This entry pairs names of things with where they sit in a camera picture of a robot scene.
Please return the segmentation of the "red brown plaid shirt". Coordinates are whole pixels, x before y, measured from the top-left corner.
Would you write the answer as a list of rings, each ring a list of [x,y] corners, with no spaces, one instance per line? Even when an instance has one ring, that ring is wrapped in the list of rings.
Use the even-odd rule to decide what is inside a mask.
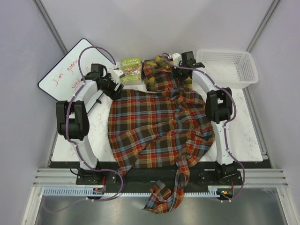
[[[121,175],[131,169],[177,166],[174,188],[158,180],[144,207],[168,213],[183,201],[190,168],[211,148],[215,135],[200,94],[176,83],[168,67],[146,65],[143,70],[156,86],[148,92],[121,92],[110,108],[108,140]]]

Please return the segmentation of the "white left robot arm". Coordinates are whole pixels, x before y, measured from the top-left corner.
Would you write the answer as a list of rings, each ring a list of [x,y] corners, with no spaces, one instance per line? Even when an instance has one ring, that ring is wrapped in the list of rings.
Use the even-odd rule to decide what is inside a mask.
[[[56,103],[58,133],[72,145],[79,158],[80,168],[89,170],[86,178],[92,184],[99,184],[103,173],[88,138],[90,122],[86,105],[98,91],[102,91],[111,100],[119,99],[124,87],[120,79],[124,76],[118,65],[114,65],[109,72],[106,66],[93,63],[90,72],[82,76],[82,86],[70,101]]]

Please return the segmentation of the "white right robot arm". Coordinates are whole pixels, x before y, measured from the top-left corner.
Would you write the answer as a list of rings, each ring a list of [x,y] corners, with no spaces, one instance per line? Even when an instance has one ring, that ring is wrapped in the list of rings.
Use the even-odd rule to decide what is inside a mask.
[[[211,122],[217,149],[215,180],[226,184],[237,173],[237,166],[230,148],[229,125],[236,117],[236,104],[232,98],[232,90],[219,87],[210,77],[205,66],[196,62],[192,51],[182,54],[167,55],[173,61],[173,75],[176,80],[191,78],[206,93],[205,115]]]

